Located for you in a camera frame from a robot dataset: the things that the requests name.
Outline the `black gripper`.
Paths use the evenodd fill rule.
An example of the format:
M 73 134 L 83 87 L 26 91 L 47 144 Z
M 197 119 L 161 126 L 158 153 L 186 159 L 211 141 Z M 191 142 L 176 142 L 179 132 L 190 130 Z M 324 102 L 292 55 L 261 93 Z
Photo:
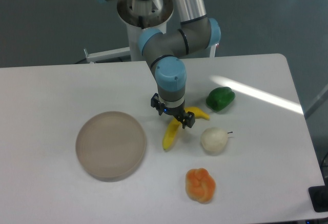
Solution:
M 191 111 L 185 111 L 185 99 L 181 98 L 177 101 L 166 101 L 159 98 L 158 93 L 155 93 L 152 98 L 150 105 L 155 108 L 158 115 L 161 116 L 163 113 L 166 115 L 174 116 L 175 119 L 182 124 L 182 128 L 192 128 L 195 123 L 195 114 Z

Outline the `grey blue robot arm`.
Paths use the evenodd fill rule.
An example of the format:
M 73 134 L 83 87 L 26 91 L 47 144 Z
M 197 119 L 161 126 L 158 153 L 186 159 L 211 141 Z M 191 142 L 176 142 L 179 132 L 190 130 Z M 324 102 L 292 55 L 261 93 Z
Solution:
M 129 38 L 130 52 L 147 62 L 156 81 L 151 106 L 192 127 L 195 113 L 185 110 L 187 74 L 181 57 L 218 44 L 218 22 L 207 16 L 203 0 L 117 0 L 117 12 L 140 31 Z

